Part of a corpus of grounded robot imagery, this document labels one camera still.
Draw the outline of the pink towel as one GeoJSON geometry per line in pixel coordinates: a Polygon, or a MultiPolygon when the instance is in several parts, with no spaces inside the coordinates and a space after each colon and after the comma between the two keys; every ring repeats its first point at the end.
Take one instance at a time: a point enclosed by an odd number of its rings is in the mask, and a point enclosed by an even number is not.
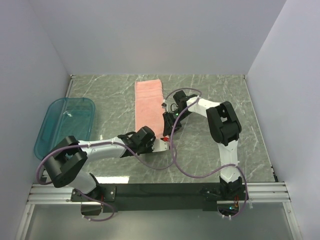
{"type": "Polygon", "coordinates": [[[137,81],[134,84],[135,93],[135,130],[147,126],[156,138],[163,137],[165,109],[163,86],[160,79],[137,81]]]}

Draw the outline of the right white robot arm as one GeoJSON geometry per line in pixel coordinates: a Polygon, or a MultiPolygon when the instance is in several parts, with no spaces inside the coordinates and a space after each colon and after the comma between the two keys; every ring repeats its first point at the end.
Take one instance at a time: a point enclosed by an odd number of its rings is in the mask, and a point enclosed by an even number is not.
{"type": "Polygon", "coordinates": [[[204,193],[215,200],[236,199],[246,191],[247,182],[238,161],[238,141],[242,126],[232,104],[229,101],[219,103],[203,99],[200,90],[196,94],[186,95],[184,88],[178,88],[169,95],[177,106],[175,110],[169,110],[167,100],[162,102],[165,109],[162,115],[163,136],[169,137],[170,147],[174,147],[173,136],[182,127],[182,120],[192,113],[205,117],[210,135],[219,149],[221,166],[202,175],[202,178],[206,178],[220,173],[219,185],[212,190],[205,190],[204,193]]]}

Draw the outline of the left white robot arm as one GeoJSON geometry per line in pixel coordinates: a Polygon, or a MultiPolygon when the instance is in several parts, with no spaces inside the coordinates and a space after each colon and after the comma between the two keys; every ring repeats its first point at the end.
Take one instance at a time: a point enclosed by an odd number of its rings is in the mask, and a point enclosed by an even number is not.
{"type": "Polygon", "coordinates": [[[155,141],[155,133],[147,126],[106,141],[80,141],[71,135],[45,157],[44,168],[55,188],[71,186],[89,201],[101,201],[104,197],[99,182],[92,173],[82,170],[85,163],[151,153],[155,141]]]}

